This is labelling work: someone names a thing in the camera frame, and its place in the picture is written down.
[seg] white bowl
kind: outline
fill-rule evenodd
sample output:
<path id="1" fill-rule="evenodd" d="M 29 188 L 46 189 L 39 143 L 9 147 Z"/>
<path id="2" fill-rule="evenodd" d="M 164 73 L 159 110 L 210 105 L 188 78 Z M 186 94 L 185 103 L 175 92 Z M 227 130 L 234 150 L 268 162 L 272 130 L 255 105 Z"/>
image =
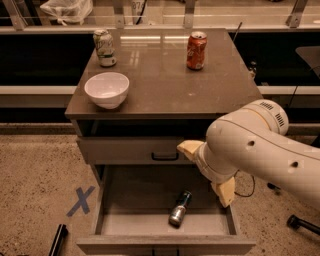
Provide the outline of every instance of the white bowl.
<path id="1" fill-rule="evenodd" d="M 113 109 L 127 97 L 129 79 L 116 72 L 101 73 L 86 82 L 84 91 L 93 103 L 103 108 Z"/>

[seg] can lid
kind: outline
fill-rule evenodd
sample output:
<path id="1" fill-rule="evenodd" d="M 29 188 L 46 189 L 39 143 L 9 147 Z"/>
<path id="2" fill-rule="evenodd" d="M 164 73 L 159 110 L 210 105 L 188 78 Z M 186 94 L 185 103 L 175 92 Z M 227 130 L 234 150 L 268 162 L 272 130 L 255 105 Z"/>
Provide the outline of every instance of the can lid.
<path id="1" fill-rule="evenodd" d="M 202 31 L 194 31 L 191 33 L 191 36 L 196 39 L 204 39 L 207 38 L 207 34 Z"/>
<path id="2" fill-rule="evenodd" d="M 104 35 L 104 34 L 107 34 L 109 33 L 108 30 L 106 29 L 97 29 L 94 31 L 94 34 L 97 35 L 97 36 L 101 36 L 101 35 Z"/>

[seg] soda can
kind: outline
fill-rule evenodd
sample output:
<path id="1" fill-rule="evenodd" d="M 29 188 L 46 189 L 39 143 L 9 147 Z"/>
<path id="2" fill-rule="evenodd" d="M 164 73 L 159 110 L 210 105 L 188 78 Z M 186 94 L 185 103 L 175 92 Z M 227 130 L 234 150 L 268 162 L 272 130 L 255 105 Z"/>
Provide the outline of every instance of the soda can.
<path id="1" fill-rule="evenodd" d="M 204 66 L 204 50 L 207 45 L 207 34 L 201 31 L 192 32 L 188 40 L 187 67 L 194 70 Z"/>
<path id="2" fill-rule="evenodd" d="M 93 41 L 96 53 L 102 67 L 110 67 L 116 64 L 117 59 L 114 56 L 113 37 L 106 29 L 98 29 L 94 31 Z"/>
<path id="3" fill-rule="evenodd" d="M 179 227 L 183 221 L 184 215 L 186 214 L 187 207 L 191 201 L 192 194 L 185 190 L 183 191 L 179 199 L 177 201 L 177 205 L 173 208 L 173 210 L 170 213 L 169 216 L 169 222 L 174 225 Z"/>

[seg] speckled concrete floor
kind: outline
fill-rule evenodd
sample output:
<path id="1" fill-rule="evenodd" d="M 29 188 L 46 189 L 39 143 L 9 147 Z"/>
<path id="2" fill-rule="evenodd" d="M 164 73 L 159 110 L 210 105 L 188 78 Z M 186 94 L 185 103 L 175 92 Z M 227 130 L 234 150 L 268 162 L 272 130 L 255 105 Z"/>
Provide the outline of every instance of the speckled concrete floor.
<path id="1" fill-rule="evenodd" d="M 76 135 L 68 125 L 43 127 L 3 124 L 0 126 L 0 252 L 5 256 L 48 255 L 59 224 L 69 231 L 62 254 L 84 255 L 75 244 L 90 233 L 98 184 L 81 156 Z M 252 179 L 240 172 L 237 191 L 250 193 Z M 290 215 L 320 225 L 319 211 L 294 196 L 270 190 L 266 182 L 256 179 L 250 198 L 236 196 L 233 206 L 245 237 L 257 245 L 247 254 L 319 255 L 320 236 L 300 228 L 286 226 Z M 90 212 L 69 210 L 78 201 L 77 188 L 95 189 L 87 198 Z"/>

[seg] red soda can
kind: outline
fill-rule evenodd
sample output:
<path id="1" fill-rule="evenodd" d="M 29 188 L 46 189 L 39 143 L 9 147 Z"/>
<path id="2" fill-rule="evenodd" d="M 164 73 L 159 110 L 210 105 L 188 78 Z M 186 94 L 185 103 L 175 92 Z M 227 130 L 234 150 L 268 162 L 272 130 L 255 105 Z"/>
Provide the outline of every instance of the red soda can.
<path id="1" fill-rule="evenodd" d="M 201 31 L 192 32 L 188 40 L 187 67 L 199 70 L 204 66 L 204 50 L 207 45 L 207 34 Z"/>

